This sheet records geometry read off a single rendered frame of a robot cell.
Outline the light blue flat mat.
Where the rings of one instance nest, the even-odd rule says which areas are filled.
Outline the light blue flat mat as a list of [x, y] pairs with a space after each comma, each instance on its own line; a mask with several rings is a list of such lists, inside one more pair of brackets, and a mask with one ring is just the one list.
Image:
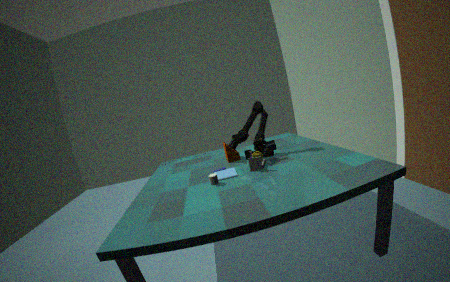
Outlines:
[[217, 174], [218, 181], [238, 176], [238, 174], [236, 173], [234, 168], [230, 168], [230, 169], [214, 172], [214, 174]]

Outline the grey dish rack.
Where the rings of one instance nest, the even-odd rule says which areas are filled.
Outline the grey dish rack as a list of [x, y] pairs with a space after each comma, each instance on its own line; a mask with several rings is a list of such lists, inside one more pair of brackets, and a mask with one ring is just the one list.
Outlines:
[[253, 157], [248, 158], [248, 160], [251, 172], [263, 170], [265, 165], [265, 159], [261, 159], [261, 157]]

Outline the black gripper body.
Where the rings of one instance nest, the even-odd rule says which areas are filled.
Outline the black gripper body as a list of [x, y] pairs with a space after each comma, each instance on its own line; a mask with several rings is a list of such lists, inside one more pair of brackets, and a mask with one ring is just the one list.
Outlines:
[[[274, 156], [273, 147], [272, 147], [272, 146], [269, 146], [269, 147], [266, 147], [266, 148], [269, 148], [270, 157]], [[258, 151], [258, 152], [261, 152], [262, 154], [264, 154], [264, 149], [265, 149], [265, 148], [258, 147], [258, 148], [255, 149], [256, 151], [252, 151], [252, 152], [254, 153], [254, 152], [257, 152], [257, 151]], [[248, 158], [249, 158], [248, 151], [251, 151], [251, 150], [246, 150], [246, 151], [245, 151], [245, 157], [246, 157], [246, 160], [248, 160]]]

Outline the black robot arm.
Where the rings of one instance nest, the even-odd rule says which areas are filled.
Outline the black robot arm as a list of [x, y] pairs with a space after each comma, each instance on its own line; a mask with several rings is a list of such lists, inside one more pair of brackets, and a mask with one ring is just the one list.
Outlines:
[[259, 113], [261, 113], [261, 122], [260, 122], [259, 130], [258, 130], [258, 132], [255, 136], [254, 142], [253, 142], [254, 150], [258, 147], [266, 148], [269, 146], [272, 146], [273, 150], [276, 150], [276, 145], [275, 145], [274, 140], [271, 140], [268, 142], [265, 141], [264, 129], [265, 129], [265, 124], [266, 124], [268, 115], [264, 111], [263, 106], [259, 101], [254, 103], [252, 113], [249, 116], [244, 127], [236, 135], [232, 135], [231, 142], [229, 143], [229, 145], [227, 144], [229, 147], [231, 147], [232, 149], [235, 150], [235, 148], [238, 146], [239, 143], [242, 143], [247, 140], [247, 138], [249, 137], [248, 131]]

